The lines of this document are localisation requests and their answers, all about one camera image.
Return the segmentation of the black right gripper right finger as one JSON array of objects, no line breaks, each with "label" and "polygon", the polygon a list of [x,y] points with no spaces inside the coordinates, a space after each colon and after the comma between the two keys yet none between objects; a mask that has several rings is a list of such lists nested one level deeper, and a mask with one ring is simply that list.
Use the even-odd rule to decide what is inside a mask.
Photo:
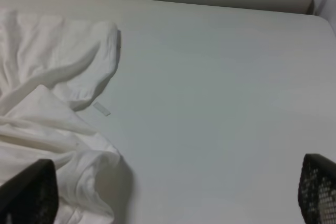
[{"label": "black right gripper right finger", "polygon": [[335,162],[320,154],[304,156],[298,205],[305,223],[335,223]]}]

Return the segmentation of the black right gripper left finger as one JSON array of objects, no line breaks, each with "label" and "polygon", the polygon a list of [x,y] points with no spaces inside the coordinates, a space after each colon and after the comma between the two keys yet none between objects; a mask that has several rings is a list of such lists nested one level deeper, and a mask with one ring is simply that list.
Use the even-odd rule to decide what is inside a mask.
[{"label": "black right gripper left finger", "polygon": [[40,159],[1,185],[1,223],[54,223],[58,186],[52,160]]}]

